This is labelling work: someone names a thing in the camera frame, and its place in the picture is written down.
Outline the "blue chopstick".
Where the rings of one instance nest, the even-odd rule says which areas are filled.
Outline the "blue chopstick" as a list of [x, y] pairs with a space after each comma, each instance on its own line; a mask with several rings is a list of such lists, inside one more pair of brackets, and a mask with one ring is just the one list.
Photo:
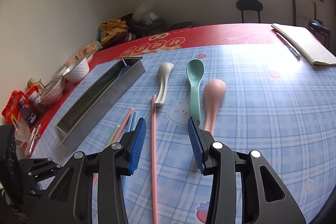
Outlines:
[[126, 127], [126, 132], [135, 130], [137, 121], [138, 121], [138, 116], [137, 116], [137, 112], [135, 111], [129, 116], [129, 120], [128, 120], [127, 127]]

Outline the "pink spoon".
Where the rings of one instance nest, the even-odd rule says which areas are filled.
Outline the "pink spoon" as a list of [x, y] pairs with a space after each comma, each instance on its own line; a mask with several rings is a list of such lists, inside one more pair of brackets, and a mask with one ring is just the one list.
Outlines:
[[206, 118], [204, 130], [214, 133], [219, 106], [226, 91], [226, 84], [220, 79], [210, 80], [204, 88]]

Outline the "green spoon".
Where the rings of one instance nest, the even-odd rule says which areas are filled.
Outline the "green spoon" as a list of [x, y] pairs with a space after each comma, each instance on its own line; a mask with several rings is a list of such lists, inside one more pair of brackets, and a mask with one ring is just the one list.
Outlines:
[[201, 103], [199, 88], [204, 76], [205, 67], [200, 59], [188, 62], [186, 73], [190, 83], [189, 115], [193, 116], [198, 124], [201, 123]]

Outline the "white spoon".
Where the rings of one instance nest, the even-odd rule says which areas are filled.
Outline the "white spoon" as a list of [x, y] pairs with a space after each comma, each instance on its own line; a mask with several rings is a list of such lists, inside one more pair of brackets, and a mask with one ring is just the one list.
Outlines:
[[166, 101], [168, 80], [173, 67], [172, 63], [162, 63], [158, 69], [160, 88], [154, 102], [155, 106], [162, 106]]

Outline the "small glass bottle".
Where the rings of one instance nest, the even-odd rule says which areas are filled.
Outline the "small glass bottle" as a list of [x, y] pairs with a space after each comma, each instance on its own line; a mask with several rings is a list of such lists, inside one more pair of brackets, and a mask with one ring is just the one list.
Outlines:
[[20, 112], [19, 116], [25, 120], [28, 125], [33, 125], [37, 119], [36, 114], [30, 108], [29, 105], [24, 105], [21, 102], [18, 103]]

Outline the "red snack packet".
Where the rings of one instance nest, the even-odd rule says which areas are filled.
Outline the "red snack packet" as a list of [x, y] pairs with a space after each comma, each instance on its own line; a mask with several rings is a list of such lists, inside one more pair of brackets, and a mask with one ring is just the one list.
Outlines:
[[2, 116], [5, 119], [5, 124], [13, 124], [18, 127], [20, 120], [19, 116], [20, 108], [18, 103], [21, 102], [24, 105], [29, 105], [38, 119], [39, 111], [37, 110], [37, 99], [39, 98], [38, 88], [33, 86], [29, 88], [25, 93], [21, 90], [13, 91], [6, 107], [2, 110]]

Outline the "small wooden figure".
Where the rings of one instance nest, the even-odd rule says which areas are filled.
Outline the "small wooden figure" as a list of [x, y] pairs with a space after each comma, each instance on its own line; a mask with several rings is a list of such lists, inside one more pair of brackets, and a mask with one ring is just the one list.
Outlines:
[[36, 86], [38, 88], [38, 93], [41, 95], [44, 90], [45, 86], [42, 84], [41, 80], [36, 80], [34, 78], [31, 78], [27, 81], [27, 87], [31, 88], [33, 86]]

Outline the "blue plaid placemat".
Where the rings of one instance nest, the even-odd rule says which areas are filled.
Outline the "blue plaid placemat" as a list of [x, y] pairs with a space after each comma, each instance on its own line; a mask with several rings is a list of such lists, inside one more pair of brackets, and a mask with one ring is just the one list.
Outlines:
[[145, 73], [79, 145], [103, 150], [130, 109], [151, 120], [158, 68], [173, 64], [167, 98], [157, 108], [157, 191], [160, 223], [203, 223], [211, 176], [197, 169], [187, 133], [186, 67], [201, 59], [203, 83], [226, 83], [214, 138], [234, 151], [256, 149], [272, 165], [310, 222], [335, 187], [335, 67], [312, 67], [284, 46], [226, 45], [145, 55]]

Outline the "white dimpled bowl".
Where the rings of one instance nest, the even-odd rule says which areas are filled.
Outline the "white dimpled bowl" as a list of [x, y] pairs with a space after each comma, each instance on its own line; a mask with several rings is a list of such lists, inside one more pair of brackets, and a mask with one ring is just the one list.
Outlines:
[[89, 64], [85, 56], [80, 57], [73, 64], [71, 64], [63, 73], [63, 77], [76, 84], [86, 77], [89, 73]]

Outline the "stainless steel utensil tray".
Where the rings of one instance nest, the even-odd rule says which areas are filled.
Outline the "stainless steel utensil tray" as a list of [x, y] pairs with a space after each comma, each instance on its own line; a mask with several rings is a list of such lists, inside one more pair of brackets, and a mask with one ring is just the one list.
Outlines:
[[[118, 79], [120, 70], [130, 69]], [[142, 57], [119, 60], [98, 78], [55, 126], [58, 144], [75, 150], [96, 124], [145, 73]]]

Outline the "tissue pack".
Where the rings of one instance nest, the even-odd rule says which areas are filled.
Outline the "tissue pack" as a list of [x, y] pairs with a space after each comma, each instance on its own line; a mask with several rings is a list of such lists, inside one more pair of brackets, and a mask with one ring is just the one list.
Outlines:
[[85, 47], [83, 47], [81, 50], [76, 52], [74, 55], [72, 55], [64, 63], [64, 65], [66, 67], [69, 67], [71, 64], [73, 64], [76, 60], [80, 59], [81, 57], [86, 56], [86, 55], [90, 55], [90, 54], [94, 54], [100, 49], [102, 49], [101, 44], [98, 41], [92, 41], [89, 44], [87, 44]]

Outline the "black rice cooker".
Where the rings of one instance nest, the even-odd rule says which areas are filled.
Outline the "black rice cooker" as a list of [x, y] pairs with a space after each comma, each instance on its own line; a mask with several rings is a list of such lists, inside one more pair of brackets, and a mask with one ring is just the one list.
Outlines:
[[326, 48], [330, 46], [331, 32], [320, 19], [309, 20], [308, 30], [313, 34], [319, 34], [324, 37], [323, 45]]

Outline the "black trash bin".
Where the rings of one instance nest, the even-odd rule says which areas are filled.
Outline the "black trash bin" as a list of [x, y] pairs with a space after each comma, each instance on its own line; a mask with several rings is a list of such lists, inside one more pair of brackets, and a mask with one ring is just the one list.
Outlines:
[[185, 29], [185, 28], [191, 28], [193, 26], [194, 26], [194, 22], [192, 22], [192, 21], [179, 22], [179, 23], [171, 25], [168, 28], [168, 31], [181, 30], [181, 29]]

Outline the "black round stool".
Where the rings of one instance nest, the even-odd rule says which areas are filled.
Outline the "black round stool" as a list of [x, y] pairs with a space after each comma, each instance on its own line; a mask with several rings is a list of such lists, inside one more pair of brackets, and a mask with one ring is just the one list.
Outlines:
[[257, 12], [258, 23], [261, 23], [260, 12], [263, 10], [263, 4], [258, 0], [238, 0], [236, 2], [236, 8], [240, 11], [241, 22], [244, 23], [244, 12], [254, 11]]

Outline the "dark wooden chair frame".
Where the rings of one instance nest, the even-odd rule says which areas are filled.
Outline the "dark wooden chair frame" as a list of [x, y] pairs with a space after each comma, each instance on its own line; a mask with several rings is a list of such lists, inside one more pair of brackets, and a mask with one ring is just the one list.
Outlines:
[[310, 0], [292, 0], [293, 25], [307, 27], [310, 20], [317, 19], [317, 5]]

